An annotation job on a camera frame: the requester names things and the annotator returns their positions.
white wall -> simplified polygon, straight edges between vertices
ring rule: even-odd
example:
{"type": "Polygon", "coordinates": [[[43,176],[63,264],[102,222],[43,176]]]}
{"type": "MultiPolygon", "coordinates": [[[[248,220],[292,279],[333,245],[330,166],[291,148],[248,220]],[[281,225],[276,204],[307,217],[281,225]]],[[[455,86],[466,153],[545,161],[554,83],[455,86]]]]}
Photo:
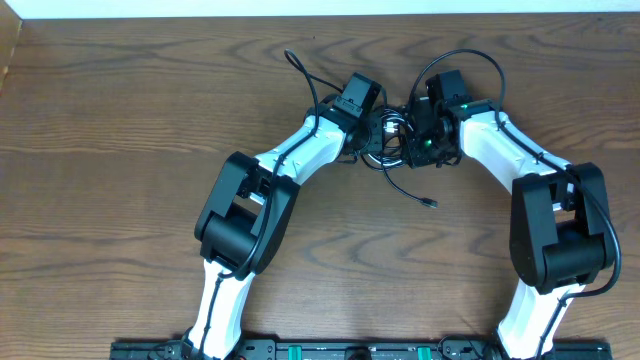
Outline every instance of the white wall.
{"type": "Polygon", "coordinates": [[[23,19],[640,11],[640,0],[6,0],[6,2],[23,19]]]}

wooden tabletop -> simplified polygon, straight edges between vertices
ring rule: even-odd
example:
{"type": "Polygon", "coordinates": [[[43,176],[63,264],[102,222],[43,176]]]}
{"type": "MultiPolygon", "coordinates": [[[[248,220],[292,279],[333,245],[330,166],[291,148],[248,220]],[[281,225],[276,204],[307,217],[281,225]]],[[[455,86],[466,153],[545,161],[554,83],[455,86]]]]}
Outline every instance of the wooden tabletop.
{"type": "MultiPolygon", "coordinates": [[[[0,97],[0,358],[105,359],[116,339],[193,325],[193,227],[224,160],[271,149],[312,106],[287,47],[339,84],[363,72],[393,104],[445,51],[494,56],[517,126],[603,170],[622,241],[617,287],[575,301],[556,338],[637,357],[640,15],[573,14],[26,22],[0,97]]],[[[490,64],[461,55],[435,71],[455,68],[476,98],[497,96],[490,64]]],[[[508,192],[472,159],[392,176],[440,208],[361,163],[304,184],[245,331],[427,339],[497,326],[517,283],[508,192]]]]}

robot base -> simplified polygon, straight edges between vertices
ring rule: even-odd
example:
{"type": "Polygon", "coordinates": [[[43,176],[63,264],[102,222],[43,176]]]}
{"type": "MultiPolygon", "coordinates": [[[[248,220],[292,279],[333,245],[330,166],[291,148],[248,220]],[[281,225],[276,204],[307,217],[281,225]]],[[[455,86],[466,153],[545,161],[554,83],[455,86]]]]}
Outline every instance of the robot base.
{"type": "MultiPolygon", "coordinates": [[[[495,342],[483,340],[441,342],[280,342],[241,339],[233,360],[506,360],[495,342]],[[476,351],[483,355],[479,358],[476,351]]],[[[111,345],[110,360],[184,360],[180,340],[163,343],[111,345]]],[[[555,342],[544,360],[613,360],[606,342],[555,342]]]]}

robotic arm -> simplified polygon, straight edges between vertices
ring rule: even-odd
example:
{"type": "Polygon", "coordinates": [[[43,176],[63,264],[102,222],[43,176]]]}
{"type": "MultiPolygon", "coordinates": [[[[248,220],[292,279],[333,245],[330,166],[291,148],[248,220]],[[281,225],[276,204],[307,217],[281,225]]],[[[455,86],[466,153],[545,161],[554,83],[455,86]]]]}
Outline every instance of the robotic arm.
{"type": "MultiPolygon", "coordinates": [[[[317,119],[310,109],[302,128],[278,147],[253,158],[239,152],[229,157],[196,224],[195,237],[202,242],[200,255],[205,259],[205,288],[182,354],[224,359],[231,353],[240,338],[240,317],[251,282],[275,255],[300,186],[340,155],[357,159],[369,154],[382,162],[385,131],[401,135],[402,164],[456,165],[466,155],[484,165],[512,194],[510,252],[520,281],[497,334],[506,358],[536,356],[541,338],[543,353],[552,348],[553,333],[566,311],[564,306],[554,314],[558,300],[581,292],[614,262],[614,250],[619,250],[594,205],[557,169],[567,169],[608,214],[602,173],[593,164],[572,166],[545,152],[504,112],[496,122],[500,104],[473,101],[459,71],[438,74],[426,85],[428,96],[412,95],[406,106],[397,108],[387,107],[385,96],[385,106],[374,109],[382,87],[356,73],[341,95],[319,105],[317,119]],[[397,116],[385,117],[387,109],[397,116]],[[385,126],[386,121],[392,126],[385,126]],[[283,153],[287,156],[278,164],[283,153]],[[263,207],[254,214],[236,204],[236,196],[263,207]],[[265,205],[270,205],[270,213],[265,205]],[[557,224],[554,211],[561,210],[574,211],[575,219],[557,224]],[[233,277],[223,281],[229,274],[233,277]]],[[[393,164],[381,165],[392,183],[387,170],[393,164]]]]}

black bracket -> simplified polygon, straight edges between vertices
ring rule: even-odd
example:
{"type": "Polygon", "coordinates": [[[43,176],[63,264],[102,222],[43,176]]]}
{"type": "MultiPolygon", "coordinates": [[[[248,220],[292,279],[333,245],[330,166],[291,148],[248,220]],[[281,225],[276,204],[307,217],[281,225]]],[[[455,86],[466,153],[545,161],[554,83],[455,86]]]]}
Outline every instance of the black bracket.
{"type": "Polygon", "coordinates": [[[299,190],[300,185],[290,177],[272,179],[271,172],[258,166],[257,159],[235,152],[222,167],[196,223],[194,235],[202,242],[200,255],[232,271],[243,264],[258,240],[265,206],[256,215],[234,199],[236,195],[246,199],[251,193],[266,199],[273,192],[263,241],[246,271],[236,278],[242,280],[252,271],[261,273],[280,247],[299,190]]]}
{"type": "MultiPolygon", "coordinates": [[[[592,163],[567,169],[588,189],[607,215],[604,176],[592,163]]],[[[613,239],[594,205],[561,174],[527,175],[513,181],[511,261],[518,276],[540,294],[573,283],[590,284],[613,264],[613,239]],[[556,223],[553,204],[575,211],[572,220],[556,223]]]]}

